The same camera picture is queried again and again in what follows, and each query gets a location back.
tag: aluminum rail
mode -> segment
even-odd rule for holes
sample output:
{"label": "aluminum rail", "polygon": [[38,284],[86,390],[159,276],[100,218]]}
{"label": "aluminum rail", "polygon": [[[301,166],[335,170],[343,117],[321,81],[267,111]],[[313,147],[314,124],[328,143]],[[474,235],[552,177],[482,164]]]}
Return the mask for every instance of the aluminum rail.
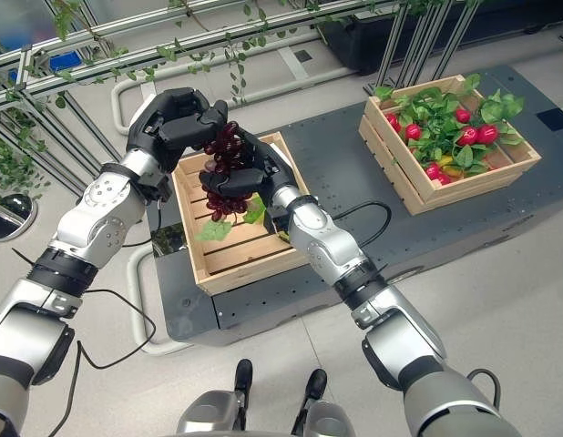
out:
{"label": "aluminum rail", "polygon": [[[284,14],[272,15],[268,17],[268,32],[275,33],[296,26],[309,25],[310,23],[316,22],[318,18],[326,15],[336,17],[352,15],[366,9],[369,5],[374,3],[374,0],[339,0],[324,4],[317,11],[301,9]],[[185,56],[203,50],[222,47],[229,42],[236,43],[244,41],[251,36],[257,35],[261,31],[261,28],[262,22],[250,22],[241,25],[229,25],[200,35],[181,38],[179,40],[180,49],[177,51],[177,56]],[[164,46],[166,48],[176,48],[173,43],[165,44]],[[154,46],[140,49],[117,58],[104,59],[96,62],[93,66],[79,67],[71,71],[70,75],[75,82],[88,81],[97,77],[103,78],[112,76],[111,68],[117,68],[125,72],[164,61],[164,57],[159,55]],[[46,76],[28,84],[25,91],[32,97],[44,97],[67,90],[74,85],[74,82],[67,82],[62,77]],[[5,91],[1,91],[0,110],[10,107],[13,104],[15,104],[15,102],[8,102],[6,100]]]}
{"label": "aluminum rail", "polygon": [[[195,14],[218,9],[223,6],[243,3],[243,0],[196,0],[189,2],[189,10]],[[144,14],[133,15],[120,20],[111,21],[103,25],[97,25],[91,30],[104,38],[122,35],[130,32],[142,30],[148,26],[159,25],[178,18],[187,17],[187,8],[166,7],[150,11]],[[93,36],[87,30],[80,30],[67,35],[65,41],[59,38],[52,38],[33,46],[38,51],[47,52],[50,55],[64,53],[74,50],[93,42]],[[15,64],[20,57],[20,50],[13,50],[0,55],[0,68]]]}

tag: yellow vegetable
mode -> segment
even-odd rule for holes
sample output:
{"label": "yellow vegetable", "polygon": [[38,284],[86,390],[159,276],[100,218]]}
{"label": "yellow vegetable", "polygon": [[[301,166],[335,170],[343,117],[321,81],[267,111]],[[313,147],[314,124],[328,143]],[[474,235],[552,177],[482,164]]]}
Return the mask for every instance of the yellow vegetable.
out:
{"label": "yellow vegetable", "polygon": [[457,166],[443,166],[442,171],[451,178],[459,178],[463,174],[462,169]]}
{"label": "yellow vegetable", "polygon": [[443,167],[450,165],[452,162],[454,162],[454,159],[452,158],[451,155],[443,155],[442,158],[439,161],[437,161],[437,165],[439,167]]}

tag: red radish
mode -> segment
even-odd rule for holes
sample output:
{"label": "red radish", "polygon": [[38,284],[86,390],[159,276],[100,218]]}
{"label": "red radish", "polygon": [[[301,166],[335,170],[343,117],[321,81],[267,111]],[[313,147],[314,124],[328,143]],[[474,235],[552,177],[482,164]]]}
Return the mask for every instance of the red radish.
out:
{"label": "red radish", "polygon": [[428,178],[434,180],[434,179],[438,179],[439,175],[441,174],[439,172],[439,167],[437,166],[437,164],[435,162],[432,162],[428,168],[425,169],[425,173],[427,175]]}
{"label": "red radish", "polygon": [[389,124],[393,127],[394,131],[398,134],[401,131],[401,125],[399,124],[399,120],[397,120],[397,116],[391,113],[387,114],[385,117]]}
{"label": "red radish", "polygon": [[482,125],[478,128],[476,141],[482,144],[492,144],[498,138],[498,129],[494,125]]}
{"label": "red radish", "polygon": [[468,121],[470,121],[471,116],[472,114],[470,114],[470,111],[466,111],[461,107],[456,109],[456,120],[459,121],[460,123],[467,123]]}
{"label": "red radish", "polygon": [[405,138],[407,139],[419,139],[421,137],[421,128],[412,123],[405,128]]}
{"label": "red radish", "polygon": [[447,185],[452,181],[452,179],[450,179],[450,177],[446,173],[440,173],[440,175],[437,177],[437,180],[439,180],[442,185]]}
{"label": "red radish", "polygon": [[456,141],[458,146],[470,146],[476,143],[478,131],[475,127],[464,126],[462,127],[462,136]]}

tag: robotic hand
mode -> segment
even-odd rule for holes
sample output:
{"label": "robotic hand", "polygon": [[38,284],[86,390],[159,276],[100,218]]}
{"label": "robotic hand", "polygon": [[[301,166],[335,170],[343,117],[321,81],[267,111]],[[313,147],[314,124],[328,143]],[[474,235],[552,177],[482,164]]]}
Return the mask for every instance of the robotic hand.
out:
{"label": "robotic hand", "polygon": [[[81,296],[121,248],[129,228],[151,201],[170,195],[167,174],[186,147],[200,149],[227,121],[227,107],[210,107],[198,91],[181,88],[157,96],[132,125],[128,153],[106,164],[80,203],[66,213],[48,248],[26,279],[0,304],[0,432],[20,433],[28,388],[58,371],[74,332]],[[339,293],[361,329],[363,351],[379,379],[404,392],[411,434],[517,437],[517,431],[464,376],[445,364],[442,342],[396,287],[388,285],[354,238],[336,227],[312,196],[296,188],[281,153],[240,131],[250,149],[247,168],[201,175],[223,196],[257,191],[267,220],[286,230],[291,244]]]}

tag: grapes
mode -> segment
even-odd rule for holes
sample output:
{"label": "grapes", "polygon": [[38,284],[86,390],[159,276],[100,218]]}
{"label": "grapes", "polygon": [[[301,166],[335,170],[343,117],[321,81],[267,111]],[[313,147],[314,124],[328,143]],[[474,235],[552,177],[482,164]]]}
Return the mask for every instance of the grapes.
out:
{"label": "grapes", "polygon": [[[238,132],[239,124],[236,121],[230,121],[217,134],[214,141],[203,144],[204,152],[212,159],[205,162],[204,169],[200,171],[201,174],[216,173],[228,176],[231,170],[246,168],[241,157],[244,142],[241,138],[236,137]],[[202,189],[207,192],[206,207],[212,210],[210,215],[212,221],[223,220],[232,213],[247,212],[247,201],[253,196],[253,193],[247,193],[236,198],[229,198],[210,191],[206,185],[203,185]]]}
{"label": "grapes", "polygon": [[215,171],[216,166],[217,161],[215,161],[214,159],[209,159],[207,162],[205,162],[205,170],[207,170],[209,173],[211,171]]}
{"label": "grapes", "polygon": [[236,121],[230,121],[225,125],[222,130],[222,133],[225,137],[233,137],[237,133],[237,129],[239,128],[239,124]]}
{"label": "grapes", "polygon": [[223,213],[219,209],[213,211],[213,213],[210,215],[210,219],[212,221],[219,221],[222,217],[223,217]]}

